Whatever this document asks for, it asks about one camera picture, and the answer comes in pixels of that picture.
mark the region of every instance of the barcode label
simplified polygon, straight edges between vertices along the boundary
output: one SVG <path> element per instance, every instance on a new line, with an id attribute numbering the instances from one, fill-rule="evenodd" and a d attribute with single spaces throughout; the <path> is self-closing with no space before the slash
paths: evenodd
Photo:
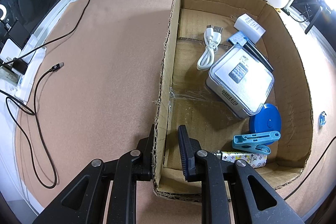
<path id="1" fill-rule="evenodd" d="M 231 104 L 234 106 L 238 105 L 238 102 L 232 98 L 232 96 L 226 90 L 222 90 L 222 94 L 230 101 Z"/>

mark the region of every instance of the sticker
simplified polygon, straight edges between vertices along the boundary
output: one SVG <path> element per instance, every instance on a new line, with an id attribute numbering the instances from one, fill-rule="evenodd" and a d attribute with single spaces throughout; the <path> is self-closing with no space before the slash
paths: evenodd
<path id="1" fill-rule="evenodd" d="M 237 84 L 244 78 L 244 76 L 247 74 L 248 69 L 242 64 L 239 63 L 230 73 L 229 76 L 233 81 L 235 81 Z"/>

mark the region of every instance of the blue clothespin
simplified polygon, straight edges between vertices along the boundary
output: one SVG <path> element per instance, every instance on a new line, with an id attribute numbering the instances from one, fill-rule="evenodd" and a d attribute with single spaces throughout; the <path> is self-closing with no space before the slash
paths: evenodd
<path id="1" fill-rule="evenodd" d="M 279 131 L 235 135 L 232 140 L 232 148 L 248 151 L 253 154 L 271 153 L 271 149 L 265 143 L 275 142 L 280 139 Z"/>

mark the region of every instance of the cardboard box wall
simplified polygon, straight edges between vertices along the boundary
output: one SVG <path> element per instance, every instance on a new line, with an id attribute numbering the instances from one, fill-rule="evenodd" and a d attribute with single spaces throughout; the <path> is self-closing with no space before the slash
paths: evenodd
<path id="1" fill-rule="evenodd" d="M 155 118 L 153 171 L 159 196 L 200 199 L 201 183 L 187 183 L 181 171 L 180 124 L 208 151 L 231 151 L 233 135 L 248 132 L 249 119 L 237 119 L 205 87 L 208 71 L 196 69 L 206 26 L 223 27 L 217 60 L 231 47 L 226 39 L 237 32 L 234 22 L 244 13 L 266 30 L 256 46 L 274 67 L 267 102 L 278 107 L 282 118 L 281 139 L 270 146 L 266 166 L 256 170 L 277 189 L 295 180 L 305 166 L 313 132 L 310 92 L 299 53 L 275 9 L 265 0 L 173 0 Z"/>

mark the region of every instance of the metal connector tip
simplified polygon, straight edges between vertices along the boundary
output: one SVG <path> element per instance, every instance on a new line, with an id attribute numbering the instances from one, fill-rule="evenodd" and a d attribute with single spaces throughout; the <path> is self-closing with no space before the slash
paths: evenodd
<path id="1" fill-rule="evenodd" d="M 221 33 L 221 32 L 222 32 L 222 30 L 223 30 L 223 28 L 222 28 L 222 27 L 217 27 L 217 26 L 214 26 L 214 28 L 213 28 L 213 31 L 214 31 L 214 32 L 219 32 L 219 33 Z"/>

